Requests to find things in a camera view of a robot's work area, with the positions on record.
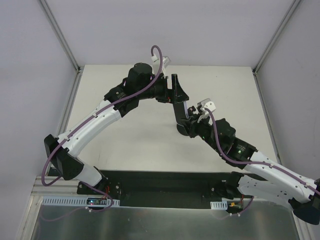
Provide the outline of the purple smartphone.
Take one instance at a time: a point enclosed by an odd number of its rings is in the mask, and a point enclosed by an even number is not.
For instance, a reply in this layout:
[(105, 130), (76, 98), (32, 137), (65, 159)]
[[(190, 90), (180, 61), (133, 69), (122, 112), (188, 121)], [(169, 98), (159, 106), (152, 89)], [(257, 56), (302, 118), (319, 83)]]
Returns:
[(183, 102), (173, 104), (173, 110), (174, 110), (176, 123), (179, 126), (183, 126), (182, 120), (188, 118), (187, 102), (183, 101)]

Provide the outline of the black phone stand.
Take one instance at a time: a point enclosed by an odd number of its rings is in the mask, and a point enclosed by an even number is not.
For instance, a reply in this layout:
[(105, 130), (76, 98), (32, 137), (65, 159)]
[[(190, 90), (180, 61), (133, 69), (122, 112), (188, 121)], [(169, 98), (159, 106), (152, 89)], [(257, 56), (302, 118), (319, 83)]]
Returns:
[(174, 115), (176, 119), (176, 128), (183, 136), (195, 138), (197, 134), (196, 121), (200, 114), (196, 112), (194, 106), (185, 107), (183, 104), (174, 104)]

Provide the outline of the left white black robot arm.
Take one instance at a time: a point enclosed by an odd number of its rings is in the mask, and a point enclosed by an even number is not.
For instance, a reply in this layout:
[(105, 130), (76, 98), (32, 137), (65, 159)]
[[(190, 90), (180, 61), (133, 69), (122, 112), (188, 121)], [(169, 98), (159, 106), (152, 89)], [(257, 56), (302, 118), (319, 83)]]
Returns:
[(94, 166), (82, 162), (78, 155), (82, 149), (106, 127), (137, 108), (145, 99), (173, 105), (178, 130), (187, 117), (189, 96), (183, 91), (177, 74), (171, 76), (172, 87), (163, 71), (153, 73), (146, 63), (135, 64), (122, 82), (112, 88), (82, 122), (57, 137), (49, 134), (44, 139), (47, 162), (52, 163), (64, 180), (78, 180), (87, 184), (94, 194), (108, 193), (108, 179)]

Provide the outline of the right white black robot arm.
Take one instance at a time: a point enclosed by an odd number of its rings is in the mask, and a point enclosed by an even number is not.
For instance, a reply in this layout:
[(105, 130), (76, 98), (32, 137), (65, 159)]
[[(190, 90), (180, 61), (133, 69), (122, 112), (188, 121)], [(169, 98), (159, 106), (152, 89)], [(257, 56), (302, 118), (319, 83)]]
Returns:
[(225, 184), (230, 197), (239, 194), (254, 196), (282, 205), (300, 220), (311, 225), (320, 223), (320, 181), (298, 174), (271, 160), (255, 146), (236, 137), (236, 130), (226, 119), (202, 120), (195, 116), (182, 119), (182, 125), (191, 138), (199, 136), (227, 164), (255, 174), (254, 180), (237, 173), (236, 180)]

